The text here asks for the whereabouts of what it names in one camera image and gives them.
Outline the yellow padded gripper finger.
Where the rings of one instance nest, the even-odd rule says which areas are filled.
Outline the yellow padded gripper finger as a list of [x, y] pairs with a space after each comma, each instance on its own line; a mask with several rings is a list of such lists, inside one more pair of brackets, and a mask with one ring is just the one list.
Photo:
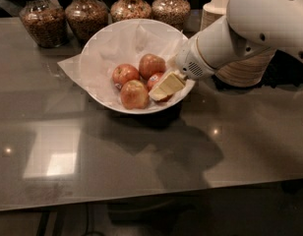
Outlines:
[[150, 90], [149, 95], [154, 101], [161, 101], [169, 95], [173, 95], [175, 92], [183, 89], [186, 85], [184, 79], [182, 79], [175, 72], [162, 73], [161, 79]]

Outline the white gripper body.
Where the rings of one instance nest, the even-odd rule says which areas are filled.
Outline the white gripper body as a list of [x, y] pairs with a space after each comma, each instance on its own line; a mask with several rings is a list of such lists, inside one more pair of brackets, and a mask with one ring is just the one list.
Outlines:
[[198, 49], [197, 40], [196, 35], [189, 38], [174, 58], [179, 71], [191, 80], [210, 77], [214, 74], [214, 69], [205, 61]]

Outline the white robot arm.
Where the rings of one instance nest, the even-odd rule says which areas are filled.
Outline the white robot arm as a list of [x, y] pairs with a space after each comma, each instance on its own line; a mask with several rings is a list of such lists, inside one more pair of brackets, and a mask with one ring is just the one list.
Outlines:
[[278, 49], [303, 64], [303, 0], [228, 0], [226, 14], [189, 38], [152, 87], [162, 100], [188, 80], [209, 77], [234, 61]]

